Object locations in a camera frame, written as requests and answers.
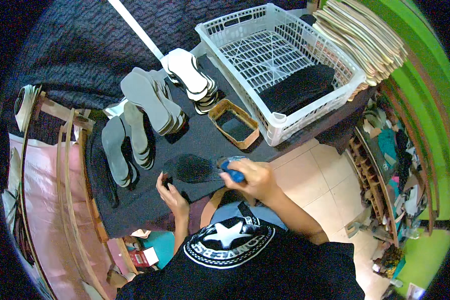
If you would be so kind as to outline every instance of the white pole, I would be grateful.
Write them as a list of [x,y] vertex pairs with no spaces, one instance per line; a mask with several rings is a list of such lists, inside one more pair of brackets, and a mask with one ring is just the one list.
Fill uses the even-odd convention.
[[138,37],[147,45],[148,49],[155,55],[158,60],[161,60],[164,55],[160,49],[157,48],[155,43],[148,37],[148,34],[144,29],[138,24],[138,22],[133,18],[129,11],[123,6],[120,0],[108,0],[114,9],[122,16],[122,18],[127,22],[127,24],[135,31]]

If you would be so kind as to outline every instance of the stack of beige sheets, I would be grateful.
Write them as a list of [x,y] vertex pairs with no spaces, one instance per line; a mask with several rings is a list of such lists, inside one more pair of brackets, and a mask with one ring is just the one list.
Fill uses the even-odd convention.
[[354,0],[328,0],[313,13],[313,27],[328,37],[365,71],[366,80],[352,98],[368,86],[376,86],[401,67],[407,57],[397,33],[371,10]]

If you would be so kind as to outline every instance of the white star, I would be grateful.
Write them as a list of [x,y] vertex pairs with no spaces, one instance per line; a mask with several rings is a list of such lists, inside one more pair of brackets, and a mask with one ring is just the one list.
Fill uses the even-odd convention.
[[250,237],[251,234],[240,233],[242,230],[243,222],[236,223],[233,227],[227,228],[221,223],[215,223],[215,229],[217,233],[210,234],[203,238],[204,241],[215,240],[222,242],[223,249],[230,247],[235,239],[241,237]]

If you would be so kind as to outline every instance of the person's left hand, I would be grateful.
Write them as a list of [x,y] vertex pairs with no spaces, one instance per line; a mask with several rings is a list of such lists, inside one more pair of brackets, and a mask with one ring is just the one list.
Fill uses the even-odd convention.
[[163,172],[157,178],[156,188],[160,194],[160,198],[167,204],[167,206],[172,210],[175,219],[188,220],[190,213],[189,203],[185,198],[180,195],[179,191],[171,183],[168,183],[168,189],[163,186],[164,174]]

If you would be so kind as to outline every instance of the tile floor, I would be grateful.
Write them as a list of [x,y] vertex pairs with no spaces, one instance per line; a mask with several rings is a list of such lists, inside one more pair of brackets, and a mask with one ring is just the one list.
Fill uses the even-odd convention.
[[270,164],[285,194],[320,223],[330,241],[354,244],[356,280],[366,300],[380,300],[389,280],[372,272],[378,242],[364,232],[349,239],[344,228],[363,211],[347,156],[313,139]]

